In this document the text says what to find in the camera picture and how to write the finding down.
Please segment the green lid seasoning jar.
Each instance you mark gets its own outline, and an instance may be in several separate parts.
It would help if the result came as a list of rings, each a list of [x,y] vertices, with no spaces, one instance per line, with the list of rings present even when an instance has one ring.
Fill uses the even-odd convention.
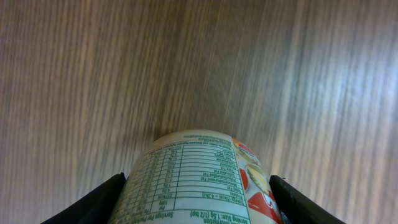
[[[210,130],[156,140],[134,163],[110,223],[282,223],[269,176],[241,141]]]

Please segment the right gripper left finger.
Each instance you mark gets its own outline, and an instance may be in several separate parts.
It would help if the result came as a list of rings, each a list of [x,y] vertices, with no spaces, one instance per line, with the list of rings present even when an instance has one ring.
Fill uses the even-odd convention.
[[[107,223],[125,183],[124,173],[116,174],[43,224]]]

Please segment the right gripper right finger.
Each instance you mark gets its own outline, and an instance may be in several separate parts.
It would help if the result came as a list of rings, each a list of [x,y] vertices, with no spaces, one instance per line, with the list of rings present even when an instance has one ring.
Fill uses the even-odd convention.
[[[290,223],[344,224],[343,221],[311,201],[283,178],[272,175],[269,184],[277,206]]]

